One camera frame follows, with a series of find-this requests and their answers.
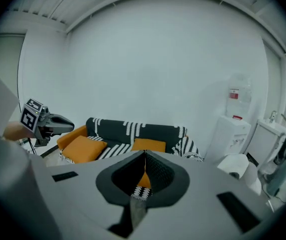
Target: white wall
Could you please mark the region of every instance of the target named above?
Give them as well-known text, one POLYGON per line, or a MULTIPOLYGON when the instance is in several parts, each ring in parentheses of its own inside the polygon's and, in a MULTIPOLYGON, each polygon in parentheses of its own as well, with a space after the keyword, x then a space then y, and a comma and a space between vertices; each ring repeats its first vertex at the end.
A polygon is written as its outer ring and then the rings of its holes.
POLYGON ((280 58, 269 47, 264 47, 268 65, 268 92, 264 118, 269 118, 272 111, 280 113, 281 62, 280 58))
MULTIPOLYGON (((65 67, 66 35, 46 27, 30 27, 25 36, 18 70, 18 90, 23 107, 33 98, 48 106, 51 113, 66 116, 69 105, 65 67)), ((36 148, 41 155, 55 146, 59 136, 46 147, 36 148)))
MULTIPOLYGON (((23 41, 23 35, 0 35, 0 79, 16 97, 18 64, 23 41)), ((10 121, 19 121, 20 115, 21 111, 17 105, 10 121)))
POLYGON ((74 30, 69 56, 73 98, 64 112, 77 126, 88 117, 183 125, 205 154, 228 79, 240 72, 252 78, 248 121, 264 115, 268 68, 257 26, 216 1, 123 2, 74 30))

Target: cable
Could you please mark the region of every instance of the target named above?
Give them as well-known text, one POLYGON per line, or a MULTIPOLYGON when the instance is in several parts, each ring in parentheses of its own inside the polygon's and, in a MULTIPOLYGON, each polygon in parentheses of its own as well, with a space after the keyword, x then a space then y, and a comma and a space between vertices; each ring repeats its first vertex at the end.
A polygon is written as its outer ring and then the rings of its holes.
POLYGON ((280 201, 283 203, 283 204, 286 204, 286 202, 284 202, 281 198, 277 197, 277 196, 274 196, 275 198, 277 199, 280 199, 280 201))
POLYGON ((36 150, 35 150, 35 148, 34 148, 32 142, 31 142, 31 139, 30 139, 30 138, 28 138, 28 142, 29 142, 29 145, 30 145, 31 148, 32 148, 33 153, 34 153, 35 155, 37 155, 37 152, 36 152, 36 150))
POLYGON ((264 188, 262 188, 263 192, 268 196, 268 197, 273 197, 273 198, 277 198, 279 199, 283 204, 286 204, 286 202, 284 202, 281 198, 277 197, 277 196, 270 196, 268 193, 265 192, 264 188))

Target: orange cushion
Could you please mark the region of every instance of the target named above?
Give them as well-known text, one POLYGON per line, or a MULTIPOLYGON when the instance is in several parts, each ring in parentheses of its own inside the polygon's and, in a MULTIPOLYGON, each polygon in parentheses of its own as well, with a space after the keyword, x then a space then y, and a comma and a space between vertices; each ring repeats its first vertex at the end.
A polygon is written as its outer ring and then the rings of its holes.
POLYGON ((147 138, 136 138, 132 147, 132 151, 134 150, 152 150, 165 152, 166 142, 164 141, 156 141, 147 138))
POLYGON ((106 146, 106 142, 78 136, 62 151, 62 154, 76 164, 87 163, 94 161, 106 146))
POLYGON ((82 127, 79 127, 66 135, 60 137, 57 140, 57 144, 60 150, 63 150, 66 148, 74 139, 76 139, 78 136, 84 136, 87 137, 87 128, 86 125, 83 125, 82 127))
MULTIPOLYGON (((156 141, 152 139, 147 138, 136 138, 135 142, 132 147, 132 151, 135 150, 152 150, 152 151, 159 151, 159 152, 165 152, 166 142, 163 141, 156 141)), ((149 178, 146 173, 142 176, 141 180, 138 183, 138 186, 145 187, 145 188, 151 188, 151 182, 149 181, 149 178)))

